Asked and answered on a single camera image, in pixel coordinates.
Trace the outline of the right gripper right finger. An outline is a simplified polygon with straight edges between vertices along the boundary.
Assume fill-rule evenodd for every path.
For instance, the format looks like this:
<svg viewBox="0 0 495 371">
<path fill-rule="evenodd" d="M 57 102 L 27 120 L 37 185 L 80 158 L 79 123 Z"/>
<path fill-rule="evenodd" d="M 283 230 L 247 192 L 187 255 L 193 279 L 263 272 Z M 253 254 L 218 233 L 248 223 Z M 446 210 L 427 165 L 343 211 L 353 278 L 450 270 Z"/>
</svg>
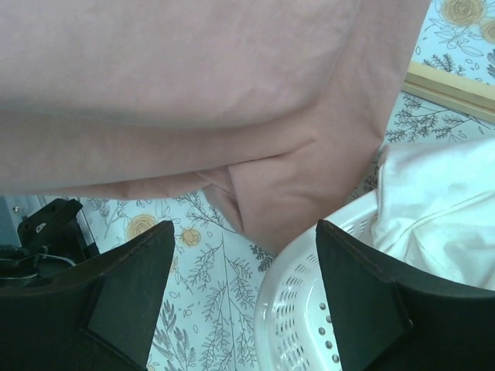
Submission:
<svg viewBox="0 0 495 371">
<path fill-rule="evenodd" d="M 329 221 L 316 249 L 344 370 L 492 370 L 494 293 L 411 267 Z"/>
</svg>

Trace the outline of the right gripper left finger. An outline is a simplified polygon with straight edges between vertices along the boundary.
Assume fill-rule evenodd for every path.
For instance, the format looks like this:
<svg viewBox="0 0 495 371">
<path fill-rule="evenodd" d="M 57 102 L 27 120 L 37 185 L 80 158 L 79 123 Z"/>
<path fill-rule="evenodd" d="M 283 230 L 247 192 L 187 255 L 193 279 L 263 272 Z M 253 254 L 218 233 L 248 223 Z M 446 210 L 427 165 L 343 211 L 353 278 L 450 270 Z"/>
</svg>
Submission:
<svg viewBox="0 0 495 371">
<path fill-rule="evenodd" d="M 23 288 L 1 289 L 3 370 L 144 370 L 175 249 L 165 221 Z"/>
</svg>

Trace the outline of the pink t shirt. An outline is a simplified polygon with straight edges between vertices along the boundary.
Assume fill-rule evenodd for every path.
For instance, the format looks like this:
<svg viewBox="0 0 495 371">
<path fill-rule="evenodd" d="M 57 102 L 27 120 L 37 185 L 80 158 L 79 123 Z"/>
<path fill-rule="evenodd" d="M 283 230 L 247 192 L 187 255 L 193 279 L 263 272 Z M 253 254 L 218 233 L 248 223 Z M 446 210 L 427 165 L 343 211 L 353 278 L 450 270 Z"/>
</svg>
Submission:
<svg viewBox="0 0 495 371">
<path fill-rule="evenodd" d="M 202 190 L 273 253 L 384 140 L 427 1 L 3 1 L 1 191 Z"/>
</svg>

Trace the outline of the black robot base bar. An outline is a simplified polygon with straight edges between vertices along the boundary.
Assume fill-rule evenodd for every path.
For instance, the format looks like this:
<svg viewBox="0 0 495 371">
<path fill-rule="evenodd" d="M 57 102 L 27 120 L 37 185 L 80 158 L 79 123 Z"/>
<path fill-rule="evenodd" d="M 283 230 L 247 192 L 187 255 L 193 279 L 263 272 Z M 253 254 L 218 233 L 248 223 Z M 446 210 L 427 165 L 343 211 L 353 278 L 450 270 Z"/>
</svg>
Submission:
<svg viewBox="0 0 495 371">
<path fill-rule="evenodd" d="M 1 228 L 1 287 L 25 287 L 100 254 L 84 231 L 83 205 L 54 199 L 16 228 Z"/>
</svg>

